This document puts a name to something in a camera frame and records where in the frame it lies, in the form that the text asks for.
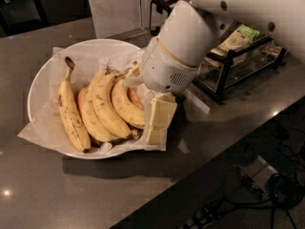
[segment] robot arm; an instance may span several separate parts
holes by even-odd
[[[142,60],[146,86],[182,92],[196,77],[212,43],[234,20],[251,23],[305,62],[305,0],[179,1]]]

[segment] gray countertop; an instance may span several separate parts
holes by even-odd
[[[191,106],[167,152],[80,160],[17,137],[29,122],[31,82],[52,48],[93,38],[85,19],[0,39],[2,228],[109,228],[305,94],[305,66],[288,56],[285,67],[226,91],[221,104],[190,86],[210,113]]]

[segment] dark floor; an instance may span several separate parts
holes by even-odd
[[[3,31],[3,29],[2,29],[2,27],[0,25],[0,38],[1,37],[5,37],[5,36],[7,36],[7,35],[4,33],[4,31]]]
[[[304,159],[305,97],[114,228],[305,228]]]

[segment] banana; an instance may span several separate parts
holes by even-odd
[[[77,110],[71,85],[71,74],[75,64],[69,57],[66,57],[65,61],[68,65],[68,70],[65,80],[59,87],[58,109],[72,145],[78,151],[87,153],[91,147],[91,140]]]
[[[92,90],[95,88],[96,83],[103,78],[107,73],[107,70],[98,71],[93,77],[91,83],[88,86],[87,94],[85,96],[85,102],[82,109],[82,117],[87,131],[96,140],[101,142],[113,141],[118,139],[115,135],[110,133],[99,120],[92,105]]]
[[[87,94],[87,89],[88,89],[88,87],[82,88],[81,91],[79,91],[79,93],[76,97],[76,107],[77,107],[77,110],[78,110],[79,115],[80,115],[81,118],[83,118],[82,109],[83,109],[83,106],[84,106],[85,95]]]
[[[117,137],[129,139],[132,135],[131,130],[112,106],[111,91],[114,82],[114,74],[101,77],[92,89],[92,104],[96,115],[108,131]]]
[[[136,128],[144,129],[144,111],[129,100],[124,79],[117,81],[112,88],[112,105],[127,123]]]
[[[141,110],[144,110],[143,103],[141,102],[140,97],[137,95],[136,91],[132,88],[127,89],[127,96],[128,99],[133,103],[136,107],[140,108]]]

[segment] cable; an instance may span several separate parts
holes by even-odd
[[[295,225],[295,222],[294,222],[292,216],[290,215],[289,211],[286,210],[286,211],[284,211],[284,212],[286,212],[287,216],[289,217],[290,223],[293,225],[294,229],[297,229],[297,228],[296,228],[296,225]]]
[[[262,203],[266,203],[266,202],[269,202],[271,201],[271,199],[267,199],[267,200],[264,200],[264,201],[259,201],[259,202],[245,202],[245,203],[238,203],[238,202],[232,202],[232,201],[229,201],[227,200],[226,198],[224,198],[224,200],[228,203],[231,203],[232,205],[236,205],[236,206],[250,206],[250,205],[257,205],[257,204],[262,204]]]
[[[202,226],[205,226],[205,225],[211,223],[212,221],[214,221],[214,217],[212,217],[211,220],[208,220],[208,221],[205,222],[205,223],[201,223],[201,222],[200,222],[202,219],[205,219],[205,218],[207,218],[208,216],[211,216],[212,214],[216,214],[217,210],[220,208],[220,206],[221,206],[222,203],[223,203],[223,199],[215,200],[215,201],[209,203],[208,205],[209,205],[209,206],[213,206],[215,203],[218,203],[218,204],[215,205],[214,208],[210,209],[210,211],[208,211],[208,212],[205,212],[205,211],[204,211],[203,216],[200,217],[200,218],[197,218],[196,215],[195,215],[196,213],[194,213],[193,216],[192,216],[192,220],[195,220],[195,221],[193,222],[193,224],[191,224],[191,225],[184,224],[184,225],[183,225],[183,226],[184,226],[183,228],[188,228],[188,229],[189,229],[189,228],[192,228],[192,227],[194,227],[194,226],[196,226],[196,225],[198,225],[198,224],[201,224]]]
[[[233,209],[229,210],[229,211],[225,211],[223,213],[220,214],[221,217],[231,213],[232,211],[235,210],[239,210],[239,209],[250,209],[250,210],[270,210],[275,208],[274,206],[264,206],[264,207],[260,207],[260,206],[242,206],[242,205],[236,205]]]
[[[267,189],[275,207],[289,210],[303,200],[305,190],[297,180],[281,174],[273,174],[267,182]]]
[[[279,151],[281,154],[283,154],[283,152],[281,151],[281,147],[282,147],[282,143],[279,142],[277,149],[278,149],[278,151]],[[288,145],[284,145],[283,147],[289,149],[290,153],[292,153],[291,156],[287,156],[287,155],[285,155],[285,154],[283,154],[283,155],[284,155],[285,157],[287,157],[291,162],[294,162],[296,166],[299,166],[299,165],[300,165],[300,166],[304,169],[304,170],[297,169],[297,171],[298,171],[298,172],[305,172],[305,165],[302,164],[302,163],[300,162],[300,160],[299,160],[299,156],[302,156],[302,155],[301,155],[301,151],[300,151],[299,153],[296,153],[296,152],[295,152],[290,146],[288,146]]]
[[[302,130],[300,130],[300,129],[297,129],[297,128],[292,128],[292,129],[290,129],[290,131],[297,131],[297,132],[300,132],[300,133],[302,133],[302,134],[305,135],[305,132],[304,132],[304,131],[302,131]]]
[[[292,128],[292,127],[293,127],[294,125],[297,125],[297,124],[302,123],[304,120],[305,120],[305,115],[304,115],[303,117],[301,117],[301,118],[299,119],[299,121],[294,122],[293,124],[291,124],[290,127],[289,127],[289,129],[290,129],[290,130],[291,130],[291,129],[297,129],[297,128]]]
[[[225,190],[226,184],[227,184],[227,180],[228,180],[230,171],[233,170],[232,168],[234,168],[234,164],[233,164],[233,163],[229,166],[229,168],[227,169],[226,173],[222,176],[219,187],[218,187],[216,190],[213,191],[214,194],[217,193],[219,190],[222,190],[222,193],[223,193],[223,191]],[[195,214],[196,214],[198,211],[203,211],[203,209],[204,209],[204,207],[205,207],[206,205],[214,206],[215,203],[218,203],[218,202],[219,202],[219,204],[217,204],[217,206],[215,206],[215,207],[217,207],[217,209],[218,209],[218,207],[221,206],[221,204],[222,204],[222,202],[223,202],[223,198],[218,199],[218,200],[215,200],[215,201],[210,201],[209,203],[207,203],[207,200],[209,200],[209,199],[211,198],[211,196],[212,196],[212,195],[210,195],[207,199],[204,199],[203,201],[200,202],[201,205],[198,206],[198,208],[195,210],[195,213],[193,213],[192,219],[195,217]],[[203,213],[204,215],[203,215],[202,217],[198,218],[199,222],[200,222],[202,219],[204,219],[204,218],[210,216],[212,213],[213,213],[212,210],[210,210],[208,213],[204,211],[204,213]],[[190,225],[188,225],[188,224],[185,223],[183,226],[184,226],[184,228],[192,228],[192,227],[195,226],[196,224],[197,224],[197,223],[195,222],[195,223],[193,223],[193,224],[190,226]]]
[[[271,225],[270,228],[273,229],[275,226],[275,206],[271,211]]]

